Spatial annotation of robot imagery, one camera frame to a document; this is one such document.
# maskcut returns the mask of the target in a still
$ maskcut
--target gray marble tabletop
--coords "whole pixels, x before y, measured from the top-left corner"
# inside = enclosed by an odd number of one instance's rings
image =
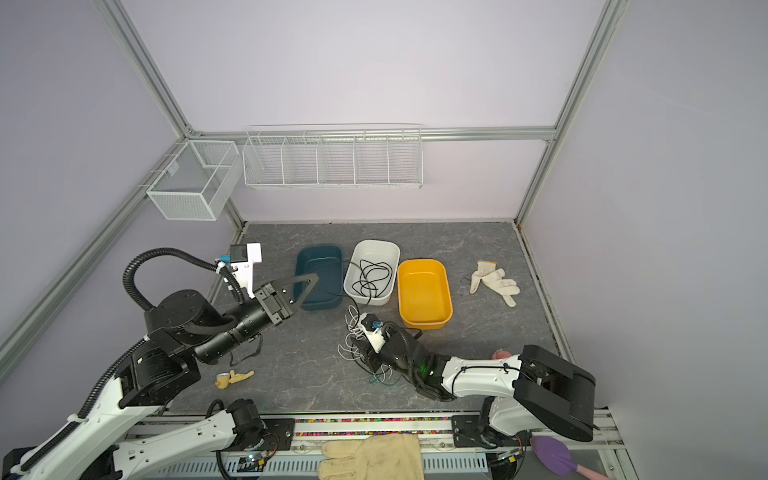
[[[543,306],[533,285],[525,258],[510,223],[325,223],[254,224],[243,238],[261,242],[263,262],[256,265],[257,284],[287,278],[296,268],[296,255],[305,247],[334,243],[345,259],[364,239],[388,240],[401,250],[400,261],[433,258],[448,272],[453,317],[441,329],[426,330],[420,341],[431,351],[468,359],[484,359],[498,349],[519,353],[534,343],[557,352]],[[469,293],[470,276],[477,260],[490,260],[520,286],[517,306],[481,285]],[[214,301],[219,311],[234,305],[222,290]],[[237,372],[255,371],[253,377],[219,390],[216,374],[229,371],[229,357],[218,366],[200,364],[202,380],[184,390],[170,405],[171,412],[202,413],[214,400],[229,403],[251,398],[262,413],[384,412],[476,410],[482,397],[436,402],[420,396],[404,379],[394,386],[371,382],[371,375],[344,360],[336,347],[344,340],[347,300],[332,310],[302,311],[263,332],[262,353],[244,360]],[[402,324],[397,289],[384,306],[368,306],[381,320]],[[242,358],[254,348],[235,350]]]

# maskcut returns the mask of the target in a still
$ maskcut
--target blue bin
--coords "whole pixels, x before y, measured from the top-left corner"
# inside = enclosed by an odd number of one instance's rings
[[[344,275],[341,249],[336,245],[307,247],[296,257],[296,275],[317,273],[314,290],[307,296],[301,308],[304,310],[327,310],[341,304],[344,291]],[[293,285],[293,298],[299,298],[304,283]]]

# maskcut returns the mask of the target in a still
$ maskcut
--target purple shovel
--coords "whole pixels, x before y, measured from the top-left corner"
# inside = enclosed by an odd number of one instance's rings
[[[589,480],[610,480],[595,470],[576,465],[576,462],[571,458],[568,447],[560,440],[552,437],[533,437],[531,447],[541,463],[557,475],[563,476],[571,472],[578,472]]]

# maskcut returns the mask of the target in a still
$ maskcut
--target white wire basket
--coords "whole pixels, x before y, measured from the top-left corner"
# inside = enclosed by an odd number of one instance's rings
[[[242,173],[233,141],[189,140],[147,195],[168,220],[216,220]]]
[[[245,183],[294,187],[421,187],[418,128],[362,131],[249,131]]]

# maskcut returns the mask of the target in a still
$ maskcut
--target yellow bin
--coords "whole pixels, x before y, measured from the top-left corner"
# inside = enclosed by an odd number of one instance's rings
[[[445,267],[431,258],[406,260],[397,269],[400,316],[409,328],[433,330],[453,315]]]

